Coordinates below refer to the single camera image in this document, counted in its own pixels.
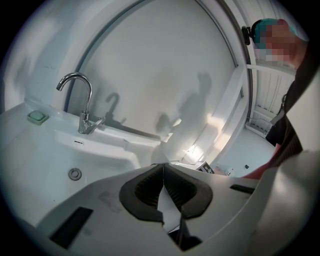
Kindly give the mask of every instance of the faucet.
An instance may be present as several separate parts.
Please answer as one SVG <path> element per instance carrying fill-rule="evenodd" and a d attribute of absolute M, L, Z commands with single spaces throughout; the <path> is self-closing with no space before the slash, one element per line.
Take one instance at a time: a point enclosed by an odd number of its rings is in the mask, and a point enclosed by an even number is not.
<path fill-rule="evenodd" d="M 94 124 L 91 124 L 89 122 L 89 104 L 90 104 L 90 99 L 91 99 L 91 94 L 92 94 L 92 86 L 91 83 L 89 82 L 88 78 L 79 73 L 79 72 L 74 72 L 74 73 L 69 73 L 62 77 L 61 81 L 58 83 L 56 89 L 58 91 L 62 91 L 64 88 L 65 84 L 69 82 L 72 79 L 80 79 L 82 80 L 87 89 L 87 94 L 85 97 L 84 101 L 84 108 L 82 113 L 80 114 L 80 120 L 79 120 L 79 129 L 78 132 L 81 134 L 91 134 L 93 131 L 98 127 L 98 125 L 102 124 L 106 118 L 105 117 L 100 117 L 98 121 L 96 121 Z"/>

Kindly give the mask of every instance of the sink drain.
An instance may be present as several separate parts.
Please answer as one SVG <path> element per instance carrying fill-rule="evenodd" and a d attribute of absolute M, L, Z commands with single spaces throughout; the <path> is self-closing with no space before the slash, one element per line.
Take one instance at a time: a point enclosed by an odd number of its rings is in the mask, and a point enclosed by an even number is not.
<path fill-rule="evenodd" d="M 78 168 L 72 168 L 68 172 L 69 178 L 73 181 L 77 181 L 81 178 L 81 171 Z"/>

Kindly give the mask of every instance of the person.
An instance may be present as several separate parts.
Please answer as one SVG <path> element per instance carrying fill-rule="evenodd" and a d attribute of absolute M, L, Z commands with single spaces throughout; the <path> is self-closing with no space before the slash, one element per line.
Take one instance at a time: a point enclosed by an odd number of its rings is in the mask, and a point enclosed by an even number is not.
<path fill-rule="evenodd" d="M 266 140 L 275 146 L 271 159 L 243 178 L 260 179 L 265 170 L 278 167 L 283 161 L 300 153 L 303 149 L 298 136 L 286 114 L 296 103 L 311 82 L 318 67 L 317 46 L 315 42 L 305 41 L 296 35 L 296 31 L 283 19 L 261 19 L 256 21 L 249 31 L 257 48 L 271 55 L 273 61 L 289 62 L 296 69 L 295 80 L 289 87 L 278 115 L 283 113 L 270 129 Z"/>

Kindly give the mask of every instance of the soap dish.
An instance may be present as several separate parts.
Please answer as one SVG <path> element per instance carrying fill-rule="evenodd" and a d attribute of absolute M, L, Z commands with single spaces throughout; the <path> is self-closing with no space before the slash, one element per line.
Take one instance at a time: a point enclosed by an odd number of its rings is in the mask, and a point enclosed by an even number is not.
<path fill-rule="evenodd" d="M 38 110 L 34 110 L 26 116 L 26 119 L 35 125 L 42 125 L 44 121 L 49 118 L 47 114 L 44 114 Z"/>

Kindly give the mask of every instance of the person's arm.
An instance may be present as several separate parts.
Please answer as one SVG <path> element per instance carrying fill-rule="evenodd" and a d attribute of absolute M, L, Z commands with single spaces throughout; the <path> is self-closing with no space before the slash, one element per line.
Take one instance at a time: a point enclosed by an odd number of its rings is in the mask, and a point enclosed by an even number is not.
<path fill-rule="evenodd" d="M 280 147 L 281 145 L 278 143 L 275 145 L 271 159 L 274 157 L 274 155 L 277 153 Z M 259 180 L 262 177 L 262 174 L 264 174 L 265 170 L 267 169 L 268 164 L 269 164 L 269 161 L 264 165 L 261 165 L 259 168 L 255 169 L 253 172 L 250 172 L 249 174 L 243 176 L 242 178 Z"/>

